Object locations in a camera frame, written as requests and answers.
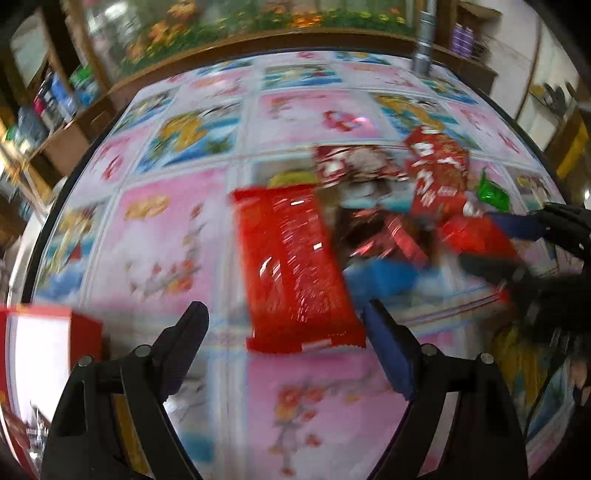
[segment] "candy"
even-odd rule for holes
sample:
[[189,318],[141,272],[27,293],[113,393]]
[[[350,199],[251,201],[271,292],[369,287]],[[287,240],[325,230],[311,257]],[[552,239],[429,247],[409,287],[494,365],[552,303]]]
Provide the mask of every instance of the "candy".
[[481,201],[492,205],[501,212],[509,212],[511,210],[509,194],[494,181],[486,177],[485,168],[482,170],[480,185],[478,185],[476,195]]

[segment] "cartoon picture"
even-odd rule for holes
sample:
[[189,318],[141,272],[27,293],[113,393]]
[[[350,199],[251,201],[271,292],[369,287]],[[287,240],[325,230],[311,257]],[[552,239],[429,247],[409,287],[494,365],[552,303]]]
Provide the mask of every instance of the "cartoon picture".
[[77,302],[104,213],[105,203],[92,203],[63,214],[41,261],[36,302]]
[[160,314],[181,314],[192,300],[213,308],[225,179],[226,168],[212,168],[127,190],[86,303]]
[[211,102],[223,97],[244,95],[248,90],[248,76],[251,70],[227,70],[197,77],[190,82],[181,92],[183,99],[191,105],[199,105],[200,102]]
[[469,131],[479,140],[484,152],[525,165],[537,164],[521,141],[495,113],[472,105],[448,102],[446,106],[458,120],[466,124]]
[[454,138],[462,147],[480,150],[458,122],[436,101],[392,93],[372,92],[382,112],[388,117],[401,139],[419,125],[432,127]]
[[178,393],[163,404],[178,439],[204,478],[210,478],[215,460],[210,399],[215,389],[210,386],[207,361],[207,352],[201,347]]
[[553,195],[548,180],[540,173],[511,166],[505,168],[513,179],[527,212],[541,209],[547,202],[559,200]]
[[226,60],[204,67],[199,70],[198,75],[208,75],[210,73],[224,72],[225,70],[240,69],[244,67],[252,67],[252,59],[237,59],[237,60]]
[[340,68],[345,71],[346,80],[356,87],[419,93],[424,93],[426,90],[409,72],[397,67],[370,63],[345,63]]
[[342,82],[336,72],[327,65],[312,63],[285,65],[265,69],[263,89],[312,87]]
[[[517,167],[506,166],[505,169],[513,180],[523,206],[519,205],[516,210],[519,213],[527,213],[531,210],[539,210],[544,207],[547,202],[562,202],[560,194],[555,191],[551,186],[546,176],[529,170],[523,170]],[[538,249],[543,249],[546,253],[545,258],[549,258],[549,261],[542,262],[541,258],[527,258],[526,260],[532,261],[532,265],[535,266],[536,271],[544,273],[547,270],[555,268],[558,262],[556,254],[556,246],[550,242],[546,242],[543,239],[538,240],[535,244],[539,245]]]
[[346,90],[299,90],[262,95],[251,129],[254,147],[381,138],[372,114]]
[[263,65],[291,65],[293,63],[310,63],[312,61],[328,61],[332,55],[325,51],[286,51],[282,53],[269,53],[257,58],[258,64]]
[[[457,354],[452,332],[419,340]],[[272,362],[250,355],[248,395],[250,477],[277,480],[367,478],[407,407],[371,349]],[[437,466],[445,440],[434,445],[428,465]]]
[[438,94],[441,97],[456,100],[461,103],[467,103],[469,105],[474,105],[477,101],[474,100],[470,95],[464,92],[460,87],[457,87],[449,80],[444,80],[442,78],[425,78],[425,77],[418,77],[427,87],[429,87],[433,92]]
[[112,193],[129,172],[155,128],[150,122],[107,138],[90,159],[68,201],[87,197],[90,192],[95,197]]
[[378,63],[380,65],[390,65],[390,63],[381,55],[375,53],[366,53],[364,51],[335,51],[337,59],[342,61],[355,61],[359,63]]
[[134,127],[135,125],[145,122],[153,116],[162,113],[173,101],[177,91],[178,88],[166,90],[135,103],[123,115],[117,126],[111,132],[111,135],[125,130],[126,128]]
[[[539,393],[540,385],[545,381],[551,352],[548,349],[536,348],[526,342],[520,342],[515,329],[505,327],[494,337],[491,353],[499,364],[523,429]],[[566,363],[550,380],[529,425],[528,440],[531,440],[560,410],[567,395]]]
[[136,171],[145,173],[232,151],[241,110],[239,102],[229,102],[170,118],[150,142]]

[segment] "plastic wrapper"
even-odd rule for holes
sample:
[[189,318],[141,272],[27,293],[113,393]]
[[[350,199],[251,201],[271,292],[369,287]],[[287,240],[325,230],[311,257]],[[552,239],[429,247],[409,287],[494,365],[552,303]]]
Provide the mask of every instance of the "plastic wrapper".
[[519,259],[511,240],[489,217],[455,216],[437,229],[439,238],[455,253]]
[[428,264],[430,236],[411,219],[379,208],[342,209],[339,217],[337,237],[349,247],[349,257],[406,260],[415,268]]
[[509,212],[511,210],[509,194],[494,181],[487,178],[485,168],[482,170],[476,195],[479,200],[492,205],[501,212]]
[[405,143],[414,153],[407,166],[417,181],[411,205],[414,216],[445,220],[482,214],[464,194],[468,154],[453,138],[423,126],[413,130]]
[[345,180],[408,179],[392,157],[376,145],[316,147],[316,170],[320,184],[325,187]]
[[468,170],[468,152],[439,130],[424,125],[417,127],[410,132],[404,143],[415,155],[415,159],[410,160],[407,167],[412,176],[424,165],[437,161],[454,165],[464,174]]
[[313,187],[235,190],[232,198],[253,329],[247,348],[365,347]]

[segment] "red snack bag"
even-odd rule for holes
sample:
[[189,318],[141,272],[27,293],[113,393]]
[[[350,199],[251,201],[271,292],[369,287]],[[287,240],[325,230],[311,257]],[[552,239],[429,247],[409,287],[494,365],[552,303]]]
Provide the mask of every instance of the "red snack bag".
[[314,188],[232,193],[252,319],[249,350],[295,353],[314,344],[365,347]]
[[433,163],[416,174],[411,213],[418,217],[445,219],[453,215],[480,216],[466,198],[465,177],[446,163]]
[[446,163],[455,166],[464,176],[468,170],[468,154],[453,138],[430,127],[415,128],[404,140],[415,159],[408,162],[407,170],[414,176],[426,165]]
[[437,228],[441,241],[455,253],[519,260],[511,240],[489,217],[454,216]]

